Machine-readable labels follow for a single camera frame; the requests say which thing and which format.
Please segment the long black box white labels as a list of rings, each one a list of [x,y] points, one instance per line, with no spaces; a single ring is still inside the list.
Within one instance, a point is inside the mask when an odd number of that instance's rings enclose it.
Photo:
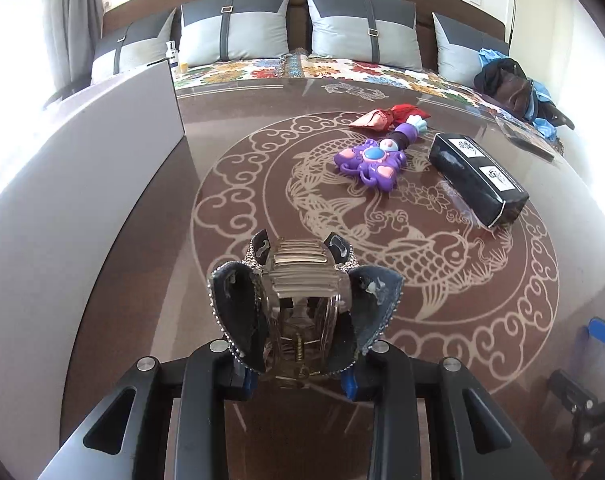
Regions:
[[[529,193],[469,136],[436,133],[428,159],[488,229],[514,223],[528,203]]]

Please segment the rhinestone black hair claw clip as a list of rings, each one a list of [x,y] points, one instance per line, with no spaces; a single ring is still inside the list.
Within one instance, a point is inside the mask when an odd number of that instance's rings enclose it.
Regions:
[[[208,278],[214,317],[235,360],[256,375],[315,382],[345,373],[372,349],[402,297],[403,276],[363,264],[348,240],[271,240]]]

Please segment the purple toy wand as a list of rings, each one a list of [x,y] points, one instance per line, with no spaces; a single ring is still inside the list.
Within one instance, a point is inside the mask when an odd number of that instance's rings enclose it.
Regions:
[[[342,174],[358,177],[370,188],[391,192],[406,165],[406,149],[426,131],[427,122],[423,117],[409,115],[379,140],[367,139],[352,148],[344,148],[334,156],[334,164]]]

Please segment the red candy wrapper packet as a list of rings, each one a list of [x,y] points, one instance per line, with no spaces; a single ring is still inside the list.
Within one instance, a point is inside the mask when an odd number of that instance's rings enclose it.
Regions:
[[[410,122],[423,125],[430,115],[412,104],[397,104],[390,108],[377,108],[351,122],[350,127],[368,129],[375,132],[388,132],[395,127]]]

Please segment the white cardboard sorting box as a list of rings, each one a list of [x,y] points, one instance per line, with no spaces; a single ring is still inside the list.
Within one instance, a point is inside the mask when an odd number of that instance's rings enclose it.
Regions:
[[[34,479],[55,454],[72,348],[112,244],[183,138],[166,62],[86,88],[0,194],[0,467]]]

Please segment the pile of dark and blue clothes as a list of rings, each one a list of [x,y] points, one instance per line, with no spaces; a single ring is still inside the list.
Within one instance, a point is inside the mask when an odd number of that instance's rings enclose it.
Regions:
[[[555,142],[557,128],[575,128],[561,112],[544,84],[529,78],[520,64],[505,54],[482,48],[481,70],[473,77],[473,88],[498,102],[511,116],[536,128],[545,140]]]

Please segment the grey pillow far right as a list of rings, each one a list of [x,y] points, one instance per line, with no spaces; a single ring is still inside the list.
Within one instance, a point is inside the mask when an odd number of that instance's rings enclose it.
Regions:
[[[448,81],[471,87],[482,70],[480,51],[489,49],[509,55],[509,45],[486,32],[432,13],[438,48],[438,74]]]

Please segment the grey pillow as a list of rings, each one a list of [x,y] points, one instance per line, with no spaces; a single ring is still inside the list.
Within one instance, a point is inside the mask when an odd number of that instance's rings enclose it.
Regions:
[[[307,0],[311,49],[329,58],[421,70],[416,6],[406,0]]]
[[[188,66],[280,58],[289,52],[289,0],[194,0],[184,3],[179,61]]]
[[[148,15],[106,34],[95,49],[91,84],[163,60],[174,15],[176,9]]]
[[[509,55],[509,45],[486,32],[432,13],[438,48],[438,74],[448,81],[471,87],[482,70],[480,51],[489,49]]]

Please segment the floral sofa cushion cover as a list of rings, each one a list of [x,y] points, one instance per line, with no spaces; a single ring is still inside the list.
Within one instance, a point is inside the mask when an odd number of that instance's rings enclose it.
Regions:
[[[185,73],[176,75],[174,88],[183,90],[207,84],[278,78],[360,81],[436,96],[436,98],[459,104],[473,113],[486,112],[500,117],[545,139],[557,153],[561,154],[564,151],[564,145],[561,143],[557,130],[550,122],[544,119],[536,119],[533,122],[520,120],[512,112],[491,102],[490,99],[481,96],[479,91],[464,86],[464,84],[447,80],[432,72],[417,72],[405,68],[352,61],[346,58],[327,58],[327,56],[300,51],[285,54],[280,58],[215,62],[192,67]]]

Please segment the grey pillow far left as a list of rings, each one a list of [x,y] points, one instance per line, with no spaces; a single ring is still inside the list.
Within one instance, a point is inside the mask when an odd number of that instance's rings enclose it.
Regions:
[[[91,84],[163,60],[174,15],[176,9],[148,15],[106,34],[95,49]]]

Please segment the white spray bottle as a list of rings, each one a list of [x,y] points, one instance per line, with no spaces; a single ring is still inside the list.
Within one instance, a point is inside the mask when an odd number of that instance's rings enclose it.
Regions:
[[[171,70],[176,70],[179,67],[178,60],[178,49],[176,49],[176,43],[173,40],[166,42],[166,58],[169,62]]]

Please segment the grey curtain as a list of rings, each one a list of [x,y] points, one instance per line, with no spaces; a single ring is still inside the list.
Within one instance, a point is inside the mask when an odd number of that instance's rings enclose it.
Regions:
[[[44,0],[45,41],[56,93],[89,81],[102,33],[103,0]]]

